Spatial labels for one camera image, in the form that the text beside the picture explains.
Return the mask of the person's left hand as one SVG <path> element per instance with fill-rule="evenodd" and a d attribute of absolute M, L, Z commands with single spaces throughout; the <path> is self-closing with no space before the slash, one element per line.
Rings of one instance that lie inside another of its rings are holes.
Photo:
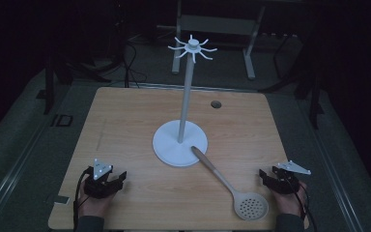
<path fill-rule="evenodd" d="M 99 217 L 104 218 L 110 205 L 112 204 L 114 194 L 105 198 L 97 199 L 87 195 L 84 191 L 85 184 L 82 184 L 79 190 L 77 202 L 77 214 L 81 217 Z"/>

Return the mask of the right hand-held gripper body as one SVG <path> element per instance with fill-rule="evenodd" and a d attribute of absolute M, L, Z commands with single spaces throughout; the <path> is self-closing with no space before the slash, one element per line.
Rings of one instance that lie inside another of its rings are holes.
<path fill-rule="evenodd" d="M 276 176 L 275 191 L 280 194 L 291 194 L 298 192 L 300 188 L 296 174 L 310 175 L 311 171 L 289 160 L 279 162 L 272 168 L 272 173 Z"/>

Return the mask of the black tripod stand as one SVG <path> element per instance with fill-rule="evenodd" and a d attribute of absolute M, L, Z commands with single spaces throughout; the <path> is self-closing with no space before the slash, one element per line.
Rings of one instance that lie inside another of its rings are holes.
<path fill-rule="evenodd" d="M 319 99 L 323 65 L 320 58 L 321 49 L 317 43 L 317 36 L 310 35 L 303 42 L 298 58 L 285 77 L 281 81 L 259 90 L 259 93 L 272 93 L 297 82 L 298 85 L 294 91 L 294 97 L 297 100 L 304 100 L 310 97 L 308 119 L 315 130 L 319 128 L 318 115 L 322 112 Z"/>

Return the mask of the slotted spoon with wooden handle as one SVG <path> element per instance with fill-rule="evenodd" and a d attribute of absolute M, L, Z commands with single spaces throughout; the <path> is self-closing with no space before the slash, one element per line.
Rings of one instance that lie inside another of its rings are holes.
<path fill-rule="evenodd" d="M 212 173 L 216 176 L 221 184 L 223 184 L 233 197 L 233 207 L 236 215 L 248 221 L 264 218 L 269 210 L 268 201 L 259 193 L 256 192 L 239 192 L 223 177 L 216 169 L 211 161 L 195 146 L 191 147 L 191 151 Z"/>

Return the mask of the white utensil rack stand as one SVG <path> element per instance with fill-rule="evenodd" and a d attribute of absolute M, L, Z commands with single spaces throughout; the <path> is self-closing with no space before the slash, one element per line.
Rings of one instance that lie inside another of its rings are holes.
<path fill-rule="evenodd" d="M 181 51 L 177 58 L 186 57 L 181 116 L 179 120 L 166 122 L 156 130 L 153 137 L 153 149 L 162 162 L 174 167 L 188 167 L 199 161 L 191 150 L 192 146 L 203 152 L 208 149 L 208 137 L 205 132 L 197 124 L 187 119 L 196 56 L 200 55 L 206 60 L 211 60 L 211 57 L 207 57 L 204 51 L 214 52 L 216 48 L 205 48 L 204 45 L 209 40 L 205 39 L 200 43 L 192 35 L 186 42 L 182 42 L 178 38 L 175 41 L 177 46 L 170 46 L 170 49 Z"/>

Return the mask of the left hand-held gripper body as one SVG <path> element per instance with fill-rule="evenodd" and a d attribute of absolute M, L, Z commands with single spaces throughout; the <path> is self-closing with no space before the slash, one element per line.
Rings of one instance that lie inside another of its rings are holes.
<path fill-rule="evenodd" d="M 113 171 L 111 164 L 99 159 L 94 159 L 94 164 L 89 167 L 89 177 L 85 180 L 84 193 L 97 199 L 105 198 L 115 192 L 116 182 L 108 181 Z"/>

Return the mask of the black metal stand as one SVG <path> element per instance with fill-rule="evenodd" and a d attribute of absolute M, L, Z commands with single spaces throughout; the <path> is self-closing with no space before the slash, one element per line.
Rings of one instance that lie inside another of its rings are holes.
<path fill-rule="evenodd" d="M 77 69 L 85 77 L 97 82 L 109 82 L 108 79 L 101 77 L 89 68 L 85 68 L 70 56 L 60 52 L 51 52 L 44 62 L 44 88 L 37 95 L 38 99 L 45 102 L 44 115 L 47 115 L 54 105 L 55 79 L 58 79 L 62 85 L 71 85 L 73 82 L 71 69 Z"/>

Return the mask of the black floor socket box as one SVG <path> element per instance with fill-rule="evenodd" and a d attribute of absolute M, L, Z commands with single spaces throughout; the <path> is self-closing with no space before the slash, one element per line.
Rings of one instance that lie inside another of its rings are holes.
<path fill-rule="evenodd" d="M 50 124 L 51 127 L 69 127 L 73 122 L 72 115 L 56 114 Z"/>

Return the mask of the person's right hand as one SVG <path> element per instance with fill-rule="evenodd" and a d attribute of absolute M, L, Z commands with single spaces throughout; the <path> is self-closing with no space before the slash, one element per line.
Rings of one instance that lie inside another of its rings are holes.
<path fill-rule="evenodd" d="M 299 191 L 291 194 L 280 194 L 271 191 L 276 206 L 281 214 L 289 214 L 301 217 L 305 212 L 306 184 L 300 182 Z"/>

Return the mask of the grey metal desk frame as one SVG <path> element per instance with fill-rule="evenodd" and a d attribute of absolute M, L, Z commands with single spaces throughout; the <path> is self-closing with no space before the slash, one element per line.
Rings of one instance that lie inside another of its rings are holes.
<path fill-rule="evenodd" d="M 255 13 L 255 19 L 230 18 L 221 16 L 208 16 L 197 14 L 184 14 L 183 7 L 185 2 L 177 0 L 176 16 L 176 46 L 182 46 L 180 42 L 181 34 L 188 32 L 205 32 L 222 35 L 248 36 L 249 43 L 243 49 L 243 60 L 247 78 L 253 80 L 256 77 L 251 53 L 259 34 L 260 24 L 265 14 L 266 7 L 260 6 Z"/>

